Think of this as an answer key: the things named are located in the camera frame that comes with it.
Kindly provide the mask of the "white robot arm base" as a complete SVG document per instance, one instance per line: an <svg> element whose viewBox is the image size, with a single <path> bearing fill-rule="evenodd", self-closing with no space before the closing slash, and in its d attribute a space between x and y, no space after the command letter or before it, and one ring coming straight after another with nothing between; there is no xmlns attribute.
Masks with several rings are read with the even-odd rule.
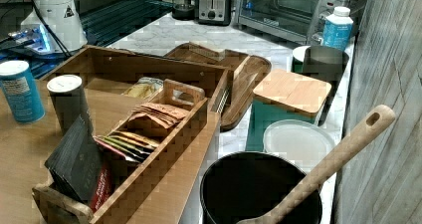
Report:
<svg viewBox="0 0 422 224"><path fill-rule="evenodd" d="M39 55L68 54L87 43L74 0L32 0L33 11L21 23L34 29L36 43L28 48Z"/></svg>

